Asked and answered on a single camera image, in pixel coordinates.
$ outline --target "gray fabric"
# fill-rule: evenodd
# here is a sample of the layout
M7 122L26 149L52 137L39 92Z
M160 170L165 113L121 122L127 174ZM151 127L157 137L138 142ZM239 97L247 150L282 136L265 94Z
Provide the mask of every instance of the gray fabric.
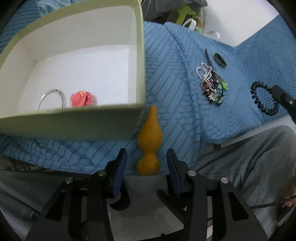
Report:
M8 156L0 156L0 169L10 171L30 171L32 165L13 159Z
M64 179L42 173L0 170L0 210L22 240L36 220L34 210L42 210Z
M193 11L199 13L207 6L206 0L143 0L142 10L145 21L151 21L165 12L189 5Z
M200 155L195 170L218 180L227 177L248 205L278 201L295 175L296 137L288 126L278 126L209 154ZM254 210L270 237L277 228L276 210Z

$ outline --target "black ring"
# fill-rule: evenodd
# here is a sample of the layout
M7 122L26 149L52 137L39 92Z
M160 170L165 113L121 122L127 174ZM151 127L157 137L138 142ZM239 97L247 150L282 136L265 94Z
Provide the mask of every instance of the black ring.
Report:
M264 114L269 115L269 116L275 115L279 111L279 103L274 100L274 107L272 109L265 108L264 105L259 100L259 97L257 96L257 93L256 93L257 88L263 88L263 89L267 90L270 94L271 94L271 92L270 92L271 88L269 88L267 85L265 85L259 81L255 81L251 85L251 94L252 94L252 98L255 99L255 104L257 104L258 108Z
M219 53L214 54L214 60L221 67L226 67L227 66L227 63L226 63L225 59Z

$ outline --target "green charm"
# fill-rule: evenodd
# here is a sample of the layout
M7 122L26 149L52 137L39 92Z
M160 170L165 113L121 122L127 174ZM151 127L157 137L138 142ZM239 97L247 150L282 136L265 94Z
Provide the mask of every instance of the green charm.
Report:
M222 82L221 82L221 84L218 86L218 88L219 89L224 89L224 90L228 90L228 84L226 83L226 81L225 80L223 80Z

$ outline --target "black cable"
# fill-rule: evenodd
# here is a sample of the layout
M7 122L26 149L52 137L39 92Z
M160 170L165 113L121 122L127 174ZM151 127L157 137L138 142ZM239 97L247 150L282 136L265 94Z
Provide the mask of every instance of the black cable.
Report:
M272 206L277 206L283 203L286 203L288 201L292 201L293 199L296 198L296 195L289 197L287 199L281 200L281 201L277 201L277 202L271 202L271 203L266 203L266 204L261 204L261 205L256 205L256 206L251 206L251 209L259 209L259 208L266 208L266 207L272 207Z

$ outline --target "orange silicone toy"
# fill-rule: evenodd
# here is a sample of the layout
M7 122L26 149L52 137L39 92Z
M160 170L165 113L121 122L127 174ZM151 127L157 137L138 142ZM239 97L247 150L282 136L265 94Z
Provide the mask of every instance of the orange silicone toy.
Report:
M151 106L147 119L138 134L138 144L144 156L139 160L137 169L140 175L152 176L159 172L160 163L156 157L163 135L157 119L157 108Z

